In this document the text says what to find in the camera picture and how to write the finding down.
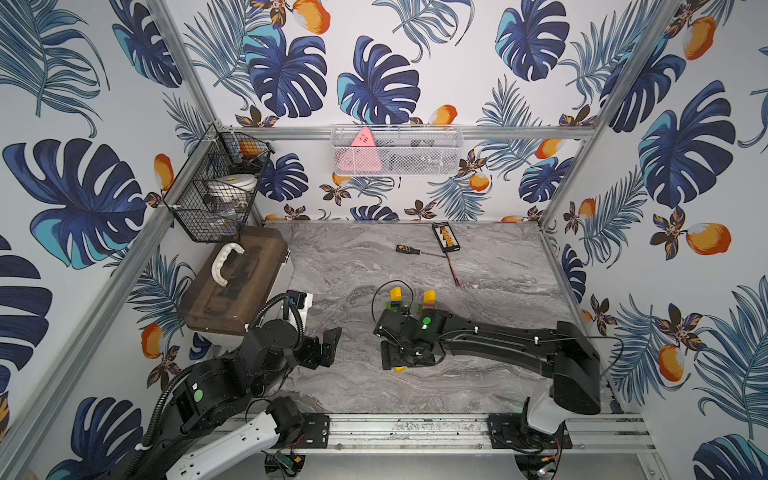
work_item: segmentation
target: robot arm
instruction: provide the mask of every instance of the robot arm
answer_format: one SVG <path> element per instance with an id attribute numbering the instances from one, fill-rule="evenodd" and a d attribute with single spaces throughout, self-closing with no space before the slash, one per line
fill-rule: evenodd
<path id="1" fill-rule="evenodd" d="M 470 355 L 553 379 L 548 391 L 528 401 L 526 428 L 553 435 L 572 412 L 600 412 L 600 356 L 572 323 L 558 322 L 557 329 L 519 329 L 477 323 L 445 310 L 425 309 L 418 319 L 384 310 L 374 333 L 383 338 L 384 370 L 434 366 L 447 355 Z"/>
<path id="2" fill-rule="evenodd" d="M 289 301 L 284 294 L 278 297 Z M 291 310 L 298 316 L 295 306 Z M 204 470 L 192 466 L 200 463 L 185 462 L 186 458 L 182 458 L 197 439 L 244 411 L 251 399 L 264 396 L 295 366 L 316 369 L 333 364 L 341 328 L 325 331 L 321 343 L 316 337 L 300 335 L 303 326 L 300 319 L 297 323 L 298 329 L 283 319 L 263 325 L 252 322 L 253 327 L 248 329 L 236 350 L 184 369 L 161 394 L 135 454 L 123 457 L 98 480 L 161 480 L 166 472 L 170 476 L 202 480 Z M 227 447 L 209 445 L 204 450 L 216 452 L 219 463 L 227 459 L 224 463 L 233 465 L 237 460 L 229 461 L 230 455 L 239 458 L 238 455 L 247 456 L 275 444 L 288 445 L 298 438 L 302 426 L 303 418 L 296 405 L 290 398 L 281 397 L 274 399 L 256 421 L 211 444 Z M 240 448 L 230 450 L 233 442 L 240 442 Z M 189 456 L 197 457 L 198 453 Z"/>

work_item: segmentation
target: gray marble table surface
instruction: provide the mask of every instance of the gray marble table surface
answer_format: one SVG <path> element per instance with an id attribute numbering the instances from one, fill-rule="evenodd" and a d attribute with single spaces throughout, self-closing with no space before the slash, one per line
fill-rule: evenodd
<path id="1" fill-rule="evenodd" d="M 322 336 L 341 326 L 336 362 L 327 369 L 298 368 L 283 387 L 300 392 L 309 409 L 355 413 L 482 413 L 519 410 L 535 386 L 551 380 L 516 366 L 449 356 L 434 367 L 383 371 L 380 339 L 372 334 L 371 297 L 388 280 L 405 280 L 420 303 L 426 290 L 438 306 L 476 321 L 554 328 L 570 321 L 568 307 L 545 257 L 534 224 L 452 223 L 461 250 L 451 261 L 395 252 L 405 244 L 441 253 L 430 222 L 270 223 L 291 249 L 290 288 L 314 294 L 306 331 Z M 376 316 L 389 287 L 376 299 Z M 407 300 L 407 289 L 403 299 Z"/>

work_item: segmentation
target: wire mesh basket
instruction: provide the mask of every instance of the wire mesh basket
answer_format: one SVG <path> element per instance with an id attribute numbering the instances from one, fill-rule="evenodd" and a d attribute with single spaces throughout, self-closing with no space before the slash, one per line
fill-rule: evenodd
<path id="1" fill-rule="evenodd" d="M 219 133 L 192 181 L 171 206 L 193 241 L 240 241 L 272 153 L 267 142 L 249 135 Z"/>
<path id="2" fill-rule="evenodd" d="M 368 127 L 373 147 L 352 147 Z M 454 125 L 333 125 L 336 174 L 348 177 L 456 175 L 464 144 Z"/>

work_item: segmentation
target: white wire basket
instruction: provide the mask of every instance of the white wire basket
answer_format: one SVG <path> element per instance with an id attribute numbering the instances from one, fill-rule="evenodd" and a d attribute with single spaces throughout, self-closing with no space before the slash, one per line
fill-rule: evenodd
<path id="1" fill-rule="evenodd" d="M 350 147 L 368 127 L 374 147 Z M 449 176 L 458 172 L 464 138 L 455 125 L 333 125 L 336 174 L 346 177 Z"/>

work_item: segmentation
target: white handle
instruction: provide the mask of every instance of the white handle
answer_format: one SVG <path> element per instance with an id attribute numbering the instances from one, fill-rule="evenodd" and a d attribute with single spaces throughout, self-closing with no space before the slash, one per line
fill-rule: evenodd
<path id="1" fill-rule="evenodd" d="M 210 265 L 210 275 L 214 278 L 214 281 L 221 286 L 227 286 L 229 281 L 221 276 L 221 267 L 224 266 L 224 262 L 230 255 L 230 252 L 235 250 L 238 253 L 245 253 L 245 249 L 237 243 L 228 243 L 221 247 L 219 254 L 216 255 L 214 262 Z"/>

